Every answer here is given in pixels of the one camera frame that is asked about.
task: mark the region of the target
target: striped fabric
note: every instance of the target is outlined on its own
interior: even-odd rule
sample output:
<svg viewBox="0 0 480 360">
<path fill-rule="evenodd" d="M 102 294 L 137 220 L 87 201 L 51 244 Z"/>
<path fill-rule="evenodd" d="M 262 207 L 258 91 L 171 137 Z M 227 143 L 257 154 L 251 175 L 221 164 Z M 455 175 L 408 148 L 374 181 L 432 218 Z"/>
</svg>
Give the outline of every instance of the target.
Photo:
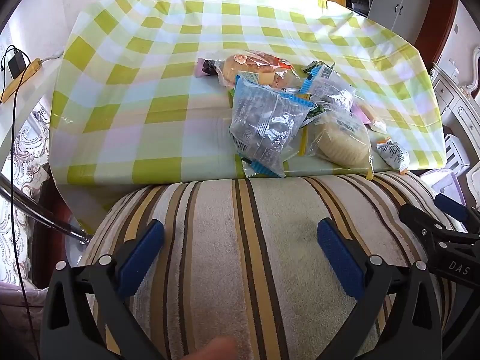
<svg viewBox="0 0 480 360">
<path fill-rule="evenodd" d="M 412 174 L 213 180 L 145 187 L 115 204 L 82 263 L 114 253 L 152 218 L 165 224 L 164 249 L 130 310 L 167 359 L 180 359 L 217 335 L 237 339 L 240 359 L 315 359 L 352 310 L 316 241 L 317 223 L 332 218 L 367 254 L 407 266 L 425 260 L 398 218 L 411 203 L 457 230 Z M 455 286 L 434 280 L 443 326 Z M 388 296 L 362 351 L 385 327 Z M 109 349 L 118 353 L 93 302 Z"/>
</svg>

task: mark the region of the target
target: finger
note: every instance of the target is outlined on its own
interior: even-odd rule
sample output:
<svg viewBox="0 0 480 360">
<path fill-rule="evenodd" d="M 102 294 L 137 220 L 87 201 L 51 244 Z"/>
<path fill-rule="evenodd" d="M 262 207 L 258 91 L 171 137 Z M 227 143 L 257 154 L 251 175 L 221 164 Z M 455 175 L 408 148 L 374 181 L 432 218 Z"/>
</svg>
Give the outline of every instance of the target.
<svg viewBox="0 0 480 360">
<path fill-rule="evenodd" d="M 237 342 L 233 337 L 217 337 L 182 360 L 237 360 Z"/>
</svg>

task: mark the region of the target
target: white curtain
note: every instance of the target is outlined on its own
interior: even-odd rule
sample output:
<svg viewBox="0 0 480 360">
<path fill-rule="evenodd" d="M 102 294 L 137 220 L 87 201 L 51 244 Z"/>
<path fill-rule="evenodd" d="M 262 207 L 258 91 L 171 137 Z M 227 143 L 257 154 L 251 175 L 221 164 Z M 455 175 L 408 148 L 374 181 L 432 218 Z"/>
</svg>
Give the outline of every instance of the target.
<svg viewBox="0 0 480 360">
<path fill-rule="evenodd" d="M 32 198 L 37 196 L 42 183 L 49 178 L 43 168 L 49 160 L 49 126 L 50 114 L 39 103 L 17 135 L 13 156 L 12 154 L 8 156 L 2 169 L 2 174 L 10 180 L 13 157 L 13 183 Z M 30 271 L 28 246 L 32 236 L 31 221 L 16 208 L 13 221 L 20 274 L 27 288 L 35 288 L 27 277 Z M 0 282 L 20 285 L 11 236 L 10 202 L 3 198 L 0 198 Z"/>
</svg>

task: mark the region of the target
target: metal pole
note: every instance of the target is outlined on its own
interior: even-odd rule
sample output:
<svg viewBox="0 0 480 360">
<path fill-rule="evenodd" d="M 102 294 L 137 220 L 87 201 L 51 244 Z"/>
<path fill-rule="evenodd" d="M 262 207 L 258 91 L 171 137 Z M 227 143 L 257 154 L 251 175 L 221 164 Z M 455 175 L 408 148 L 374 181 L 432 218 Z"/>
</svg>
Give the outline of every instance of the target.
<svg viewBox="0 0 480 360">
<path fill-rule="evenodd" d="M 10 181 L 2 174 L 0 174 L 0 196 L 8 202 L 10 201 Z M 13 187 L 13 205 L 34 221 L 73 237 L 81 243 L 85 244 L 90 240 L 90 236 L 85 230 L 55 219 L 50 211 L 39 206 L 35 200 L 25 195 L 15 186 Z"/>
</svg>

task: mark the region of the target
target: table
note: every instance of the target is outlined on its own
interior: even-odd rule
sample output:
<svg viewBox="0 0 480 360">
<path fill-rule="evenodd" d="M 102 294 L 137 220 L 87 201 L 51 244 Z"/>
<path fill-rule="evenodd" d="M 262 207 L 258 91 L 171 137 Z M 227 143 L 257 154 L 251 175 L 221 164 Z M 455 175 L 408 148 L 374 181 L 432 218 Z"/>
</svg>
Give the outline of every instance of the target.
<svg viewBox="0 0 480 360">
<path fill-rule="evenodd" d="M 91 230 L 120 193 L 145 184 L 244 177 L 228 134 L 231 109 L 198 57 L 253 49 L 335 69 L 410 153 L 410 169 L 446 162 L 440 112 L 419 53 L 324 0 L 102 0 L 78 16 L 53 95 L 50 165 Z M 375 170 L 386 170 L 375 159 Z M 345 170 L 317 158 L 288 176 Z"/>
</svg>

